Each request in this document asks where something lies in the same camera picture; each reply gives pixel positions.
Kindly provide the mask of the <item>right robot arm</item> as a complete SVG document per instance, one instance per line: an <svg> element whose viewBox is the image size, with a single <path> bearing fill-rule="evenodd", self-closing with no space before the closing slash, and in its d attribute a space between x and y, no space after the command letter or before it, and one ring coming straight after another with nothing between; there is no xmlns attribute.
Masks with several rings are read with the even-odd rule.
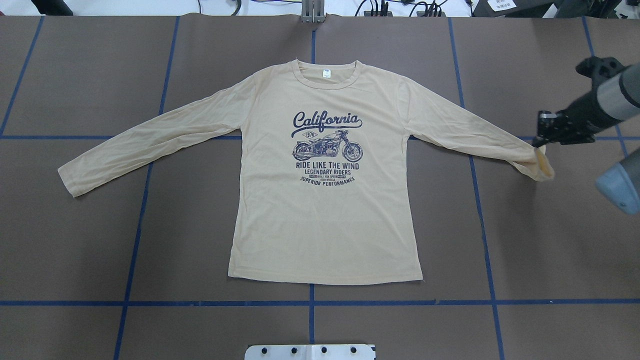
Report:
<svg viewBox="0 0 640 360"><path fill-rule="evenodd" d="M624 66L615 57L592 56L575 68L591 80L591 89L558 112L539 111L532 145L578 145L595 142L595 135L640 113L640 65ZM640 209L639 150L629 153L595 181L599 192L622 212Z"/></svg>

